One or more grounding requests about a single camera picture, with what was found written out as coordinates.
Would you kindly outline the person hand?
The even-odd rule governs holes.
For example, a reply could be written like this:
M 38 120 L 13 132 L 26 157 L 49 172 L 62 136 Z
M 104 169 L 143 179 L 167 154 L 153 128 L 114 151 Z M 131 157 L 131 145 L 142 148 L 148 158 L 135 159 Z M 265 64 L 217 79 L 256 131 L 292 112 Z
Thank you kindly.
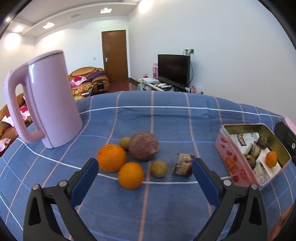
M 268 237 L 267 237 L 268 241 L 273 241 L 277 237 L 277 235 L 280 233 L 281 226 L 284 223 L 284 221 L 287 219 L 291 209 L 292 209 L 292 206 L 289 206 L 281 215 L 280 219 L 276 222 L 274 227 L 269 231 Z

